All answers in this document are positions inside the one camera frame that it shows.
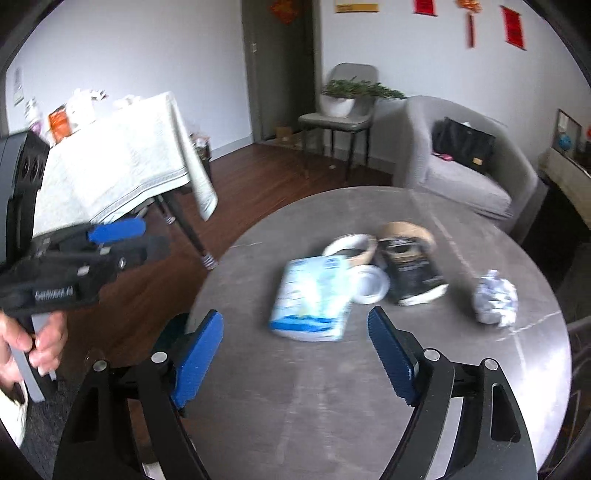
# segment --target potted plant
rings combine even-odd
[[[320,97],[320,109],[327,116],[344,118],[351,113],[355,105],[355,99],[359,97],[374,98],[406,98],[398,90],[391,90],[379,82],[372,83],[367,80],[357,82],[355,77],[350,80],[331,80],[322,91]]]

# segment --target white wall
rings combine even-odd
[[[466,11],[453,0],[436,0],[438,17],[413,14],[412,0],[379,4],[378,14],[335,14],[334,0],[321,0],[325,78],[341,62],[375,65],[390,88],[452,100],[507,125],[531,161],[550,146],[558,108],[583,132],[591,124],[583,74],[554,30],[521,0],[503,4],[521,13],[527,51],[505,42],[496,2],[482,0],[474,49],[466,46]],[[394,160],[387,123],[394,108],[396,102],[379,104],[373,157]]]
[[[211,135],[214,149],[252,133],[240,0],[65,0],[7,71],[11,131],[26,127],[25,102],[12,101],[17,66],[25,99],[34,96],[45,117],[77,87],[107,91],[99,116],[127,94],[170,90],[189,126]]]

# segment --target finger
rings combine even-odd
[[[19,323],[0,312],[0,339],[14,348],[28,352],[33,347],[33,339]]]
[[[54,343],[59,342],[67,332],[66,314],[54,312],[49,315],[46,325],[41,329],[35,340],[38,350],[45,350]]]
[[[54,343],[49,348],[41,351],[38,349],[33,350],[29,354],[29,362],[32,367],[39,367],[42,364],[52,361],[54,358],[61,356],[64,346],[67,341],[67,334],[63,336],[57,343]]]
[[[0,339],[0,367],[4,366],[12,358],[8,344]]]
[[[43,377],[43,376],[47,375],[48,372],[57,370],[57,368],[59,366],[60,366],[60,359],[54,358],[51,362],[47,362],[45,364],[39,365],[37,370],[39,371],[39,375],[41,375]]]
[[[14,357],[1,368],[1,376],[11,382],[20,382],[22,380],[21,371],[18,369],[17,361]]]

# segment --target wooden floor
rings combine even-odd
[[[304,178],[302,153],[269,145],[252,145],[212,163],[219,204],[204,222],[192,194],[179,199],[203,243],[219,259],[250,227],[296,200],[345,186],[345,164],[310,156],[310,178]],[[391,185],[392,177],[359,166],[349,185]],[[206,279],[206,271],[189,240],[177,225],[167,226],[156,208],[146,216],[148,234],[171,239],[165,261],[120,275],[103,288],[100,303],[69,315],[70,340],[61,371],[79,378],[89,367],[85,358],[94,349],[112,366],[146,358],[166,323],[190,310]]]

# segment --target white flower pot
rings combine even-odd
[[[354,98],[334,98],[320,95],[320,111],[326,116],[345,118],[349,116],[354,105]]]

